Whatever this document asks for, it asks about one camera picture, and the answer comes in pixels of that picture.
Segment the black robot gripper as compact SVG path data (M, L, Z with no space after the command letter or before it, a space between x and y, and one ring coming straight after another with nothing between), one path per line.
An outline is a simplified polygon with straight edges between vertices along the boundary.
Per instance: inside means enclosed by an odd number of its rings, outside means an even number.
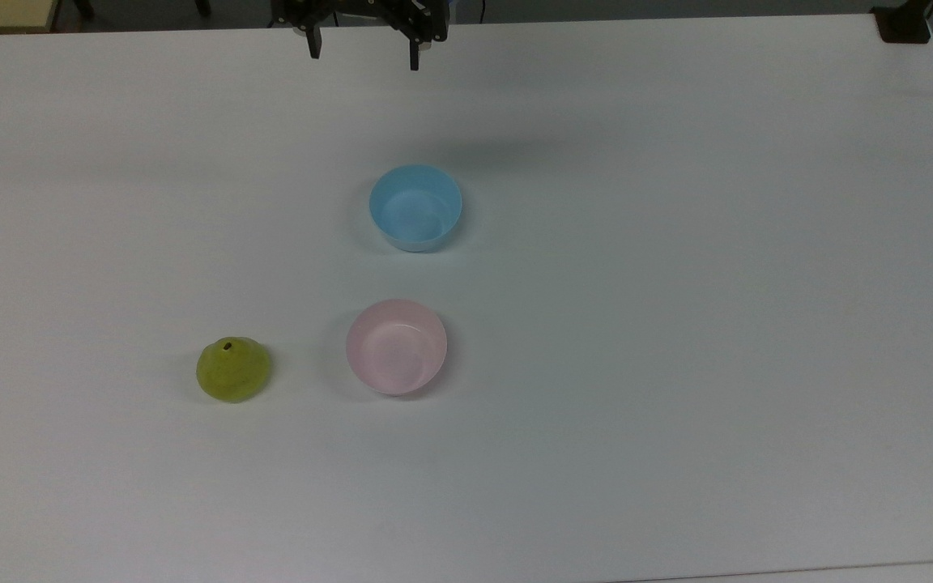
M289 23L307 41L312 59L321 58L321 25L334 15L377 19L400 31L410 43L410 69L418 71L425 45L449 36L449 1L271 1L271 18Z

